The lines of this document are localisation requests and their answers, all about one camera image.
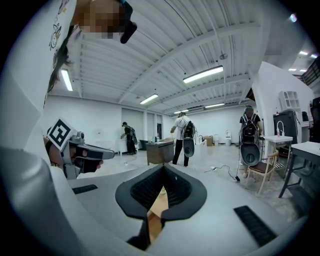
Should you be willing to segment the person's left hand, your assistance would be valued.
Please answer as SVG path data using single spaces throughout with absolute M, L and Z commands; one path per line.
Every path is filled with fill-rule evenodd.
M 87 158 L 87 151 L 79 146 L 70 148 L 71 162 L 80 168 L 81 173 L 94 173 L 103 164 L 103 160 Z

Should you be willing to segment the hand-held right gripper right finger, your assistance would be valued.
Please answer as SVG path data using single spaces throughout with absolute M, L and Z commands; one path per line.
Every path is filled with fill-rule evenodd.
M 237 183 L 191 168 L 179 171 L 203 183 L 207 190 L 204 205 L 192 217 L 168 221 L 149 247 L 154 256 L 275 256 L 300 232 L 307 218 L 288 222 L 270 205 Z M 275 233 L 259 246 L 234 209 L 248 206 Z

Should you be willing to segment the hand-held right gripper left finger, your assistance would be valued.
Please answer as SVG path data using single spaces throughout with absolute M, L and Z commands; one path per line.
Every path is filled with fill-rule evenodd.
M 50 240 L 59 256 L 163 256 L 164 246 L 148 243 L 147 210 L 142 218 L 127 216 L 116 201 L 116 190 L 131 178 L 148 175 L 159 166 L 142 167 L 113 175 L 67 180 L 50 167 L 55 202 L 62 216 L 54 217 L 59 233 Z

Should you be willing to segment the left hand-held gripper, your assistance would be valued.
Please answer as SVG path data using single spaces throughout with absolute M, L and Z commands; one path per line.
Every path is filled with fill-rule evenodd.
M 83 172 L 84 156 L 91 160 L 113 159 L 115 152 L 98 146 L 85 144 L 84 133 L 76 131 L 63 118 L 58 118 L 56 123 L 47 133 L 49 141 L 58 149 L 62 168 L 68 180 L 76 179 Z

